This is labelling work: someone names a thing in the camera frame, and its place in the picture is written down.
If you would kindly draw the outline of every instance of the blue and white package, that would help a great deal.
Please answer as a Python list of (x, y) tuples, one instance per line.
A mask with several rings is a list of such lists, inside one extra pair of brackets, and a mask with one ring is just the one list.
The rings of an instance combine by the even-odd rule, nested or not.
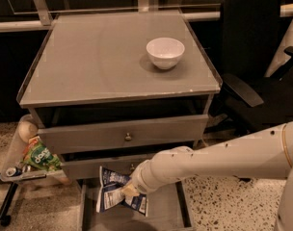
[(116, 173), (105, 167), (99, 168), (100, 191), (96, 203), (96, 211), (102, 213), (121, 204), (147, 216), (147, 196), (126, 196), (122, 192), (127, 182), (131, 179), (128, 175)]

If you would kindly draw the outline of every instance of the white bowl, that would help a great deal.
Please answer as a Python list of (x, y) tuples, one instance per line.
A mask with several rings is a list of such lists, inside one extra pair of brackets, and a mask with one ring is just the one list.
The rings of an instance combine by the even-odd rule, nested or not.
[(149, 59), (161, 69), (169, 69), (180, 61), (185, 46), (174, 38), (156, 38), (146, 45)]

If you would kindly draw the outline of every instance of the speckled floor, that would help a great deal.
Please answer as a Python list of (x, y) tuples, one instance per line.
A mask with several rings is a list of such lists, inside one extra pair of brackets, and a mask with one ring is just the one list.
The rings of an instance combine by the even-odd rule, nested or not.
[[(0, 123), (0, 171), (15, 127), (15, 123)], [(187, 179), (186, 192), (197, 231), (273, 230), (284, 184), (284, 180), (261, 179), (246, 183), (233, 177)], [(0, 207), (8, 187), (8, 183), (0, 183)], [(79, 207), (75, 184), (18, 187), (8, 212), (11, 224), (0, 225), (0, 230), (77, 230)]]

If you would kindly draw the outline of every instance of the office chair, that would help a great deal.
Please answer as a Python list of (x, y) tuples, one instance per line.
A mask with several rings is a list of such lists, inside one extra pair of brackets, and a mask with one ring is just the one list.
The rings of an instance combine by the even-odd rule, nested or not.
[(291, 59), (271, 77), (264, 74), (278, 47), (280, 0), (225, 0), (221, 5), (222, 54), (215, 66), (223, 79), (210, 114), (231, 118), (240, 135), (293, 120), (293, 86), (284, 74)]

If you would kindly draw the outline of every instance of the plastic wrapper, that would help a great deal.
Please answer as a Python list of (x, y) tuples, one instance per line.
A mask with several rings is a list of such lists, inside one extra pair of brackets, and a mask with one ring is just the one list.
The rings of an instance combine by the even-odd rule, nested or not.
[(99, 169), (99, 179), (101, 188), (98, 194), (96, 211), (101, 213), (121, 204), (147, 216), (147, 196), (126, 196), (123, 194), (122, 187), (131, 179), (128, 175), (116, 173), (105, 167)]
[(50, 153), (40, 140), (40, 137), (34, 137), (29, 140), (29, 145), (23, 152), (23, 163), (46, 171), (61, 169), (61, 162), (58, 156)]

